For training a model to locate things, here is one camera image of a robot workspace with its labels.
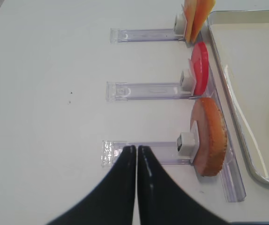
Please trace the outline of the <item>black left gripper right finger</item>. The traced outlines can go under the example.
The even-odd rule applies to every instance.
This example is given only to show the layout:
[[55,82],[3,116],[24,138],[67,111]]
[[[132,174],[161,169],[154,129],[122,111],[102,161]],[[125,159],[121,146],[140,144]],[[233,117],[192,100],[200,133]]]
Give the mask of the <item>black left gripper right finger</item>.
[[168,175],[156,158],[138,151],[137,195],[142,225],[225,225]]

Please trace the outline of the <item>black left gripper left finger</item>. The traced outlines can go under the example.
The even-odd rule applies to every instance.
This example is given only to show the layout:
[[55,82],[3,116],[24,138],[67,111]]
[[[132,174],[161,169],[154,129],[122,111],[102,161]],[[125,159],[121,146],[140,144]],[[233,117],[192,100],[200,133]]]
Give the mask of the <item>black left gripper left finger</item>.
[[50,225],[131,225],[136,189],[136,147],[126,146],[103,180]]

